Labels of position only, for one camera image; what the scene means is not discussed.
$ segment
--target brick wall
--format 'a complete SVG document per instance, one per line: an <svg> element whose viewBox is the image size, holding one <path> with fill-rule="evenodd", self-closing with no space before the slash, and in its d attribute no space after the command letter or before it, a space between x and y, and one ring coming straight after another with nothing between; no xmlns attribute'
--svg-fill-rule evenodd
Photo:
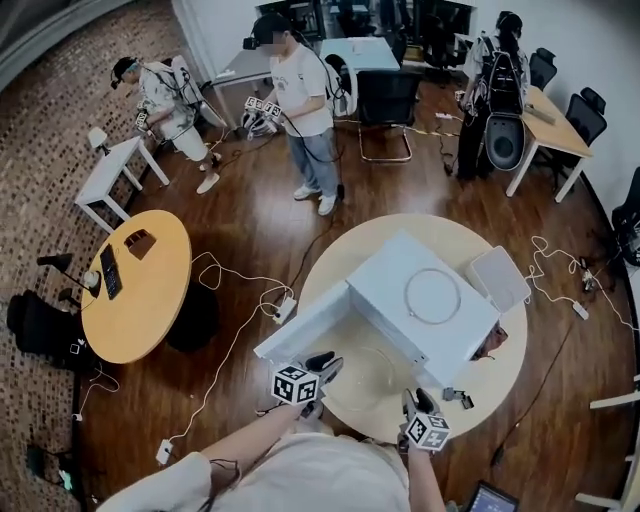
<svg viewBox="0 0 640 512"><path fill-rule="evenodd" d="M76 510L59 487L26 470L30 442L51 452L70 448L73 376L23 356L5 326L14 293L35 290L49 303L71 283L38 268L38 255L74 253L80 276L106 234L73 200L99 156L87 142L101 126L111 143L133 135L136 99L113 91L109 70L122 56L185 55L169 0L129 4L72 34L0 92L0 510ZM142 159L130 168L139 175ZM112 196L132 193L121 180ZM115 218L107 211L111 223Z"/></svg>

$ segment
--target computer monitor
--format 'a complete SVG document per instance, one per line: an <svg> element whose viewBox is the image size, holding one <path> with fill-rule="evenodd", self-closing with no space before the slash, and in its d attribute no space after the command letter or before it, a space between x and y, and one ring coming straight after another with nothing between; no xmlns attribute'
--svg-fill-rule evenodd
<svg viewBox="0 0 640 512"><path fill-rule="evenodd" d="M466 512L516 512L518 500L508 494L480 482Z"/></svg>

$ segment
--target person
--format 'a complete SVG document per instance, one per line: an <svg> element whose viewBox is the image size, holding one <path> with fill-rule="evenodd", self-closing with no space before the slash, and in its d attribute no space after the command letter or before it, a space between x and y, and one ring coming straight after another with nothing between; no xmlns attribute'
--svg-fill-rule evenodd
<svg viewBox="0 0 640 512"><path fill-rule="evenodd" d="M282 405L120 491L98 512L445 512L428 452L331 435Z"/></svg>
<svg viewBox="0 0 640 512"><path fill-rule="evenodd" d="M196 192L204 194L218 182L220 176L213 170L209 149L193 126L195 111L182 101L171 71L170 67L160 62L142 64L133 57L123 57L113 67L116 78L114 84L139 84L150 114L146 120L147 127L150 130L158 128L162 136L172 141L187 158L200 162L200 170L204 171L205 178ZM216 160L220 158L219 155L214 156Z"/></svg>
<svg viewBox="0 0 640 512"><path fill-rule="evenodd" d="M277 13L265 14L253 27L260 51L270 57L274 88L265 101L282 108L291 155L304 178L293 198L321 194L318 213L329 215L336 204L338 175L333 118L326 103L327 70L291 32L291 22Z"/></svg>
<svg viewBox="0 0 640 512"><path fill-rule="evenodd" d="M496 33L489 39L495 50L509 54L516 75L520 77L520 94L524 100L530 83L530 70L527 57L518 44L522 36L522 20L513 12L503 11L498 16L496 29ZM467 54L464 64L463 71L469 78L469 82L460 102L461 108L465 111L458 141L458 179L460 180L473 180L476 176L486 178L493 170L486 149L483 148L478 158L480 143L490 114L489 107L482 100L476 103L479 99L478 84L484 67L483 58L489 55L489 48L484 39L478 38ZM477 108L475 116L469 112L474 104L481 105Z"/></svg>

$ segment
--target yellow round table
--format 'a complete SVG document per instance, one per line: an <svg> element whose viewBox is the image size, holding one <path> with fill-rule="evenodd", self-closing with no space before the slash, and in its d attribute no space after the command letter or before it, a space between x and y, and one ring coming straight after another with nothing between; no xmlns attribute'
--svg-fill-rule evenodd
<svg viewBox="0 0 640 512"><path fill-rule="evenodd" d="M491 249L470 229L441 217L420 214L379 217L348 231L322 254L304 284L300 309L349 276L401 229L462 276L473 259ZM453 384L454 389L471 396L473 409L463 409L457 400L445 402L441 389L427 389L447 418L452 436L483 422L506 398L518 377L527 348L524 304L504 315L500 324L508 339L491 352L495 360L469 361ZM325 390L324 404L354 430L395 443L398 427L405 421L401 392L405 388L415 391L417 387L403 356L359 314L348 315L314 343L310 351L321 350L335 350L345 358L344 368Z"/></svg>
<svg viewBox="0 0 640 512"><path fill-rule="evenodd" d="M142 260L124 245L140 229L156 239ZM122 289L113 300L109 300L104 279L96 299L84 290L82 326L98 356L112 363L130 363L151 352L178 316L191 276L191 242L175 215L150 210L109 235L90 266L100 274L100 253L107 244L113 247Z"/></svg>

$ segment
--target white round table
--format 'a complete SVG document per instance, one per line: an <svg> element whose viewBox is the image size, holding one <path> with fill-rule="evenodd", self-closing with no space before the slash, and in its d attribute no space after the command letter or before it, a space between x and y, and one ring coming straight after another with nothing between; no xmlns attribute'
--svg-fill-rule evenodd
<svg viewBox="0 0 640 512"><path fill-rule="evenodd" d="M300 309L348 277L401 229L431 249L460 275L464 275L473 259L491 249L491 245L470 229L441 217L421 214L379 217L345 233L322 254L304 283ZM524 304L504 315L500 324L508 339L491 352L495 360L469 361L453 384L454 389L466 391L471 396L473 409L463 409L458 400L445 402L441 389L427 389L447 418L452 437L482 423L506 398L518 377L527 348ZM319 350L335 350L338 356L345 358L344 368L325 389L324 404L354 430L379 441L395 443L398 427L405 421L402 390L415 391L417 387L403 356L355 313L347 315L319 338L309 351Z"/></svg>

